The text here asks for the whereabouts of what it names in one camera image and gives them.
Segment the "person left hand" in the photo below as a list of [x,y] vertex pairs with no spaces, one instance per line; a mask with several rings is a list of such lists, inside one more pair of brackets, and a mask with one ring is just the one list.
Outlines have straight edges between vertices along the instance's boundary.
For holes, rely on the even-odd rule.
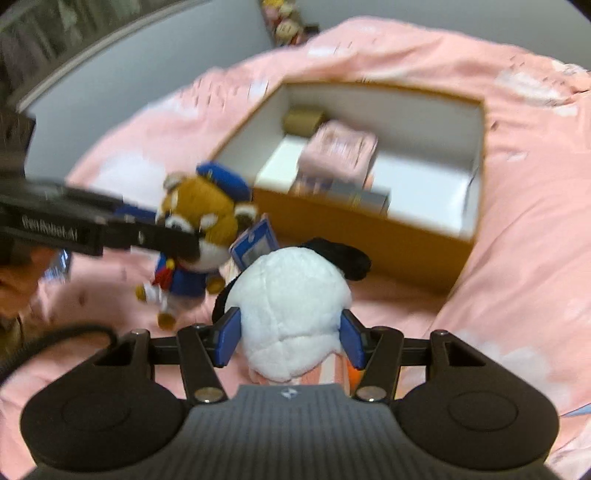
[[34,297],[40,278],[48,269],[57,251],[35,247],[22,264],[1,267],[1,317],[15,318]]

